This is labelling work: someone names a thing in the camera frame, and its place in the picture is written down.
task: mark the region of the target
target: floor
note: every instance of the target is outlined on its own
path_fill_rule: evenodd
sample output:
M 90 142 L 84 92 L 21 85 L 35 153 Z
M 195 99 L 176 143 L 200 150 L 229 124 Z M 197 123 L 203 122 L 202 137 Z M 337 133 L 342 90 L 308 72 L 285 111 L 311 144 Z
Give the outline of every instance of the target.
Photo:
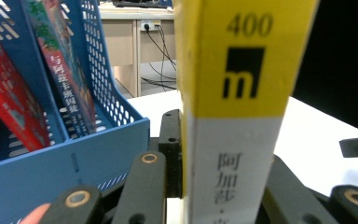
M 176 61 L 173 60 L 154 63 L 141 63 L 141 95 L 150 95 L 176 89 Z M 132 95 L 116 79 L 118 90 L 126 99 Z

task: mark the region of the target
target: desk leg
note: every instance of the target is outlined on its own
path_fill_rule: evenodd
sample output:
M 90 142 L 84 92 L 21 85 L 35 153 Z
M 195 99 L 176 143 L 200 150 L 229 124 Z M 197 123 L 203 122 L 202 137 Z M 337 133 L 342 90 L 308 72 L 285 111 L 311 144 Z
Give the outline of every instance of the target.
M 132 22 L 132 64 L 115 66 L 115 78 L 133 96 L 141 96 L 140 29 L 138 21 Z

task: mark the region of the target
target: blue plastic basket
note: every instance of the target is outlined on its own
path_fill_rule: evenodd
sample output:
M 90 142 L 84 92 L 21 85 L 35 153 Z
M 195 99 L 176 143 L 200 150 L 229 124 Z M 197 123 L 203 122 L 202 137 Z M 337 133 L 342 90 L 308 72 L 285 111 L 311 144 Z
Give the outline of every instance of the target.
M 0 223 L 17 223 L 76 185 L 107 189 L 125 178 L 136 154 L 147 150 L 149 120 L 117 91 L 97 1 L 64 0 L 62 5 L 96 104 L 98 132 L 70 137 L 21 0 L 0 0 L 1 43 L 43 106 L 54 144 L 11 157 L 23 146 L 0 122 Z

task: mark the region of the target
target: book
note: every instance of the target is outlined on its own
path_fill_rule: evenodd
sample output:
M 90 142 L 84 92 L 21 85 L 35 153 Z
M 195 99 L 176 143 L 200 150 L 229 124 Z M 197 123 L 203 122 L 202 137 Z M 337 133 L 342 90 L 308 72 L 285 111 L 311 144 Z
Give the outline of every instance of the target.
M 50 145 L 43 108 L 1 45 L 0 120 L 29 151 Z
M 255 223 L 318 0 L 175 0 L 184 223 Z
M 96 132 L 95 108 L 58 0 L 25 0 L 34 33 L 76 136 Z

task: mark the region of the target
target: black letter m logo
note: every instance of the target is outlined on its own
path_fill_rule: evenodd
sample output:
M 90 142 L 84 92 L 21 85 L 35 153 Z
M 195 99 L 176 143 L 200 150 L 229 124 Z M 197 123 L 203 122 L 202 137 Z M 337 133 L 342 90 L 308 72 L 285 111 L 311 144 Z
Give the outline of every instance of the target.
M 227 57 L 227 75 L 225 77 L 223 98 L 230 96 L 232 88 L 236 88 L 236 98 L 242 98 L 245 79 L 252 78 L 250 97 L 257 96 L 257 87 L 260 79 L 261 64 L 263 62 L 264 48 L 230 48 Z

